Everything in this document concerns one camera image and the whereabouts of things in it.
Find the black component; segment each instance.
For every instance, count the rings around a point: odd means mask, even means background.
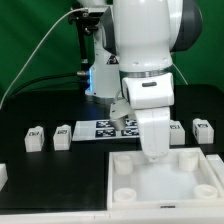
[[[115,44],[115,34],[114,34],[114,24],[112,18],[111,8],[109,7],[100,19],[105,31],[104,49],[111,54],[116,55],[116,44]]]
[[[176,208],[176,206],[174,206],[174,205],[172,205],[172,206],[168,205],[168,206],[161,206],[160,208]]]
[[[118,64],[118,61],[117,61],[117,58],[115,55],[111,55],[108,62],[107,62],[108,65],[117,65]]]
[[[180,31],[172,52],[188,50],[202,32],[202,16],[195,0],[183,0]]]
[[[21,90],[25,89],[28,86],[36,84],[38,82],[43,82],[43,81],[47,81],[47,80],[62,79],[62,78],[64,79],[64,78],[68,78],[68,77],[77,77],[77,75],[76,75],[76,73],[68,73],[68,74],[44,76],[44,77],[40,77],[40,78],[37,78],[37,79],[30,80],[29,82],[26,82],[26,83],[22,84],[21,86],[19,86],[18,88],[16,88],[12,92],[11,96],[9,97],[9,100],[13,99],[16,95],[18,95],[21,92]]]
[[[156,82],[142,83],[142,87],[152,87],[152,86],[157,86],[157,83]]]

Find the green screen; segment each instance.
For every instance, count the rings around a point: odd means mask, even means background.
[[[173,60],[189,84],[211,84],[224,91],[224,1],[197,2],[203,15],[203,33],[190,50],[175,54]],[[74,0],[0,1],[0,96],[45,33],[70,10],[73,3]],[[90,61],[93,62],[91,38],[87,39],[87,46]],[[76,27],[69,25],[65,19],[40,48],[13,89],[34,78],[78,70],[80,54]],[[176,84],[184,84],[178,74],[174,75]]]

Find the table surface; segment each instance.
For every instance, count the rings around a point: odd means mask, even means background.
[[[109,106],[86,102],[78,91],[21,94],[0,112],[0,163],[8,181],[0,192],[0,214],[106,210],[109,152],[141,150],[139,139],[72,142],[66,152],[55,152],[57,126],[74,130],[77,120],[108,119]],[[197,147],[192,121],[206,119],[215,129],[215,142],[200,145],[205,155],[224,158],[224,94],[209,85],[175,87],[171,118],[181,121],[185,147]],[[29,128],[44,127],[41,152],[26,153]]]

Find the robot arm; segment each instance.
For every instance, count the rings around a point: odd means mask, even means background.
[[[114,0],[113,18],[122,92],[129,104],[113,104],[111,122],[124,128],[124,111],[134,110],[142,150],[155,161],[169,149],[170,50],[186,50],[196,41],[200,11],[193,0]]]

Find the white plastic holder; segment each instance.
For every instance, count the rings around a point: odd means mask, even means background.
[[[179,167],[186,172],[192,172],[198,169],[199,153],[183,151],[179,153]]]
[[[170,121],[170,145],[185,145],[185,130],[179,121]]]
[[[215,199],[218,198],[218,190],[207,184],[198,185],[194,188],[195,199]]]
[[[39,152],[44,144],[44,129],[40,126],[30,128],[25,137],[27,152]]]
[[[128,175],[133,172],[134,163],[129,154],[120,154],[114,157],[114,167],[119,175]]]
[[[6,171],[6,165],[0,164],[0,191],[4,187],[7,180],[8,180],[8,175]]]
[[[53,138],[55,151],[69,150],[72,140],[71,127],[68,125],[57,127]]]
[[[207,120],[193,120],[193,134],[199,144],[213,144],[214,129]]]

